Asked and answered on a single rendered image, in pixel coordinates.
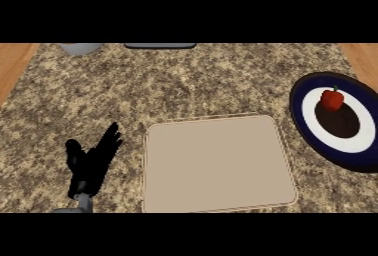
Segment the beige square plate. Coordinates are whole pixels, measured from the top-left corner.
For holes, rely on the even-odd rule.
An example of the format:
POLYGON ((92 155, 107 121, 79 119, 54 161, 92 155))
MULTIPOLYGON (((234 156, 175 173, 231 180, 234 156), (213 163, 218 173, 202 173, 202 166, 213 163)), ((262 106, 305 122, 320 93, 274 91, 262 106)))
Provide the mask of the beige square plate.
POLYGON ((296 189, 272 119, 256 115, 153 125, 143 185, 147 213, 293 203, 296 189))

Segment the red bell pepper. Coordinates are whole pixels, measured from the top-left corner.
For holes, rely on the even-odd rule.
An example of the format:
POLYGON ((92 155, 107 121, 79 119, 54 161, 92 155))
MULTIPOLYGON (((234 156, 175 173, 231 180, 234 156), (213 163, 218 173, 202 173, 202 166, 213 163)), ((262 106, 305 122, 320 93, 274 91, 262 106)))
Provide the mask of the red bell pepper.
POLYGON ((327 111, 337 111, 343 103, 343 95, 337 92, 337 87, 324 90, 320 96, 320 105, 327 111))

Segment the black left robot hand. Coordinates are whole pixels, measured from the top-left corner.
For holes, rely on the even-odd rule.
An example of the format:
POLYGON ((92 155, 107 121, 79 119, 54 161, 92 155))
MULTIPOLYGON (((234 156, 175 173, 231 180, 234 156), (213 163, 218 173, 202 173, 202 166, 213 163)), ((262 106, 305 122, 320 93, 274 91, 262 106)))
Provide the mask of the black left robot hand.
POLYGON ((117 124, 112 123, 97 145, 83 151, 75 139, 64 143, 66 165, 72 172, 67 197, 75 198, 81 193, 92 197, 101 187, 107 168, 117 151, 119 139, 117 124))

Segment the grey rounded object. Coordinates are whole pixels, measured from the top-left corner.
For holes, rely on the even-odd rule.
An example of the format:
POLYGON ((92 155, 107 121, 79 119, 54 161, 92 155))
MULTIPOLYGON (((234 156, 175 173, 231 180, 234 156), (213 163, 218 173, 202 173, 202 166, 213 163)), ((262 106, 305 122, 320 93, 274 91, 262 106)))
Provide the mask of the grey rounded object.
POLYGON ((101 43, 60 43, 58 46, 69 55, 78 56, 94 52, 101 47, 101 43))

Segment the dark grey flat object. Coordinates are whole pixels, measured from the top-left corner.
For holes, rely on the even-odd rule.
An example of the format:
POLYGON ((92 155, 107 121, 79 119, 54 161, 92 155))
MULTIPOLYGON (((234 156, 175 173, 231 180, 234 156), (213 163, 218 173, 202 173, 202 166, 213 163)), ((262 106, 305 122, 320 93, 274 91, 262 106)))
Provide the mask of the dark grey flat object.
POLYGON ((123 43, 129 49, 190 49, 196 43, 123 43))

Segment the navy and white round tray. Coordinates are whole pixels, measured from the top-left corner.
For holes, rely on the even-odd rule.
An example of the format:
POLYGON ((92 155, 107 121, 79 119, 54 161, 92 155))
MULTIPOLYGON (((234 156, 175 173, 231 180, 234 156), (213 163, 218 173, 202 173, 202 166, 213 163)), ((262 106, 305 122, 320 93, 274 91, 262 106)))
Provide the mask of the navy and white round tray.
POLYGON ((378 173, 378 93, 358 80, 333 72, 302 76, 290 89, 289 111, 296 130, 320 156, 342 168, 378 173), (337 87, 337 111, 320 105, 324 90, 337 87))

